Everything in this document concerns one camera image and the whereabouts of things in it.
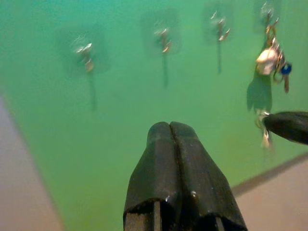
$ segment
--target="key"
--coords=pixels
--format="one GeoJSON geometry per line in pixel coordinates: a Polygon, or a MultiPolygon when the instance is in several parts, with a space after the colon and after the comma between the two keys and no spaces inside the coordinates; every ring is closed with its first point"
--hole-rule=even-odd
{"type": "Polygon", "coordinates": [[[285,93],[289,92],[289,75],[292,72],[292,64],[285,63],[281,68],[280,73],[282,74],[282,78],[284,79],[284,91],[285,93]]]}
{"type": "Polygon", "coordinates": [[[276,83],[280,83],[282,81],[282,79],[278,81],[275,76],[277,72],[281,72],[281,68],[285,65],[284,54],[279,48],[278,48],[278,51],[279,51],[279,56],[278,56],[278,61],[277,61],[276,69],[275,69],[274,76],[273,76],[276,83]]]}

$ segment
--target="metal hook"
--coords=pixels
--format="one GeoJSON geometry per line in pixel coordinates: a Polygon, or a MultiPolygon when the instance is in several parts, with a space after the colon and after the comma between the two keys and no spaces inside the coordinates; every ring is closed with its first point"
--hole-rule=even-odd
{"type": "Polygon", "coordinates": [[[94,68],[93,60],[90,56],[90,51],[92,49],[92,43],[87,44],[85,47],[80,47],[76,53],[83,56],[83,61],[85,63],[85,68],[87,72],[91,72],[94,68]]]}
{"type": "Polygon", "coordinates": [[[162,53],[167,53],[170,51],[171,42],[168,41],[169,29],[165,28],[163,31],[157,31],[155,34],[160,36],[162,44],[162,53]]]}
{"type": "Polygon", "coordinates": [[[262,120],[269,115],[270,113],[267,111],[257,110],[257,118],[255,120],[256,126],[262,129],[264,127],[262,120]]]}
{"type": "Polygon", "coordinates": [[[268,26],[270,24],[270,20],[273,17],[272,9],[270,9],[266,15],[266,25],[268,26]]]}
{"type": "Polygon", "coordinates": [[[276,25],[279,22],[279,18],[272,24],[266,27],[266,35],[268,38],[268,43],[271,44],[273,40],[276,40],[276,25]]]}
{"type": "Polygon", "coordinates": [[[224,27],[224,23],[225,23],[224,19],[221,19],[220,22],[218,23],[218,29],[219,29],[219,39],[218,39],[218,41],[220,41],[220,42],[224,41],[230,33],[230,28],[229,28],[226,31],[226,33],[223,35],[222,30],[223,30],[223,27],[224,27]]]}

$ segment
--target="key hook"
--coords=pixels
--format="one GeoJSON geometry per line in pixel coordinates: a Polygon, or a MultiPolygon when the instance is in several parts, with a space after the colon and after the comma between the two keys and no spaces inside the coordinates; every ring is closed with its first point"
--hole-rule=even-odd
{"type": "Polygon", "coordinates": [[[89,43],[86,46],[80,47],[78,50],[76,50],[77,54],[81,54],[83,56],[83,62],[85,64],[87,72],[91,72],[94,68],[93,60],[90,55],[91,50],[92,50],[92,43],[89,43]]]}
{"type": "Polygon", "coordinates": [[[268,26],[270,24],[270,20],[273,17],[272,9],[270,9],[266,15],[266,25],[268,26]]]}
{"type": "Polygon", "coordinates": [[[279,18],[272,24],[266,27],[266,35],[268,37],[268,41],[272,41],[276,37],[276,25],[279,22],[279,18]]]}
{"type": "Polygon", "coordinates": [[[171,42],[168,41],[169,29],[165,28],[162,31],[157,31],[156,35],[160,36],[161,44],[162,44],[162,53],[168,53],[170,51],[171,42]]]}
{"type": "Polygon", "coordinates": [[[218,41],[220,41],[220,42],[224,41],[228,37],[228,35],[230,33],[230,28],[229,28],[226,31],[226,33],[223,34],[222,30],[223,30],[223,27],[224,27],[224,23],[225,23],[224,19],[221,19],[220,22],[218,23],[218,30],[219,30],[219,39],[218,39],[218,41]]]}

